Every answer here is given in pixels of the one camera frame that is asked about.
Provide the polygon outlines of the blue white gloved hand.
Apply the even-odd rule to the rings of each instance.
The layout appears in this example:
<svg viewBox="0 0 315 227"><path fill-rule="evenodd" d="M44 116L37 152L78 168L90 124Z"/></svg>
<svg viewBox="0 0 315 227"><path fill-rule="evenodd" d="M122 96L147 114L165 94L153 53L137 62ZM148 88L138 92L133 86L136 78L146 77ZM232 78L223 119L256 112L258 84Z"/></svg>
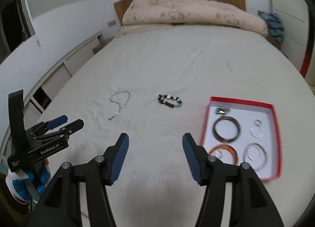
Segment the blue white gloved hand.
<svg viewBox="0 0 315 227"><path fill-rule="evenodd" d="M45 191L47 185L51 181L48 159L44 159L43 164L44 168L40 170L40 184L36 188L39 195ZM26 183L32 182L33 179L33 173L25 173L22 170L16 172L8 170L5 182L14 199L19 203L26 205L32 200L32 196L26 187Z"/></svg>

